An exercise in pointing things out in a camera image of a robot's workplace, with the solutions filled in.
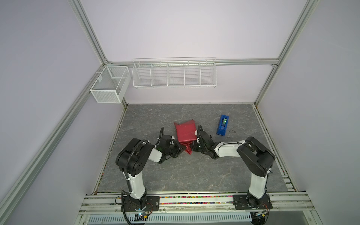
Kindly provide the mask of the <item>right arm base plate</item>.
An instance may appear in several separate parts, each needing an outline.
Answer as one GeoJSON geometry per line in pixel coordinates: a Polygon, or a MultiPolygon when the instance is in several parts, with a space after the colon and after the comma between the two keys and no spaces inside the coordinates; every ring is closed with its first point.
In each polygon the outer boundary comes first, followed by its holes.
{"type": "Polygon", "coordinates": [[[233,195],[233,205],[236,210],[271,210],[273,209],[270,196],[266,193],[257,199],[247,194],[233,195]]]}

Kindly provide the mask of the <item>dark red wrapping paper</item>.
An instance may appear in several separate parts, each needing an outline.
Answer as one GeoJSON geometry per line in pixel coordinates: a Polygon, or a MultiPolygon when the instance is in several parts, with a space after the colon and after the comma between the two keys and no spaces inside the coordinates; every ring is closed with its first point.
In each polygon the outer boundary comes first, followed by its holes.
{"type": "Polygon", "coordinates": [[[193,152],[191,144],[197,140],[195,121],[190,120],[182,124],[174,122],[174,125],[178,142],[185,148],[185,152],[191,155],[193,152]]]}

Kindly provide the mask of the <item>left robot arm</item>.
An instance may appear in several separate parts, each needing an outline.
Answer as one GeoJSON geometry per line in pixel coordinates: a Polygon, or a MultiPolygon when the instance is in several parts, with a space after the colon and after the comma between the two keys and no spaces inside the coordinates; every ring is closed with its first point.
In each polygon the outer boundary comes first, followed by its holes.
{"type": "Polygon", "coordinates": [[[177,158],[185,149],[174,136],[165,135],[163,127],[155,144],[145,139],[133,138],[115,160],[115,164],[125,176],[128,187],[125,194],[129,202],[139,208],[146,205],[147,191],[143,184],[142,171],[149,160],[162,164],[170,158],[177,158]]]}

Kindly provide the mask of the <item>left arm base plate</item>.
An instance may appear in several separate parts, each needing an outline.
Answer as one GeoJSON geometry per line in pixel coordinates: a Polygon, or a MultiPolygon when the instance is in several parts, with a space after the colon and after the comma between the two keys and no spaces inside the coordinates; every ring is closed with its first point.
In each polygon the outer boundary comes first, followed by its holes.
{"type": "Polygon", "coordinates": [[[132,197],[125,196],[122,206],[126,212],[157,212],[160,206],[160,197],[145,196],[141,199],[134,199],[132,197]]]}

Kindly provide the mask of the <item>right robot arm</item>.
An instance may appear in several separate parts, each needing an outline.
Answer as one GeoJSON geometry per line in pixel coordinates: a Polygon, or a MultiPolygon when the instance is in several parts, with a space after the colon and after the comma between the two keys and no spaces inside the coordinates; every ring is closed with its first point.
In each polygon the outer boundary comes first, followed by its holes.
{"type": "Polygon", "coordinates": [[[241,158],[251,172],[251,181],[246,196],[234,197],[235,204],[241,203],[250,209],[272,209],[266,185],[276,157],[261,142],[252,136],[237,142],[214,142],[212,136],[199,125],[192,145],[194,151],[212,159],[241,158]]]}

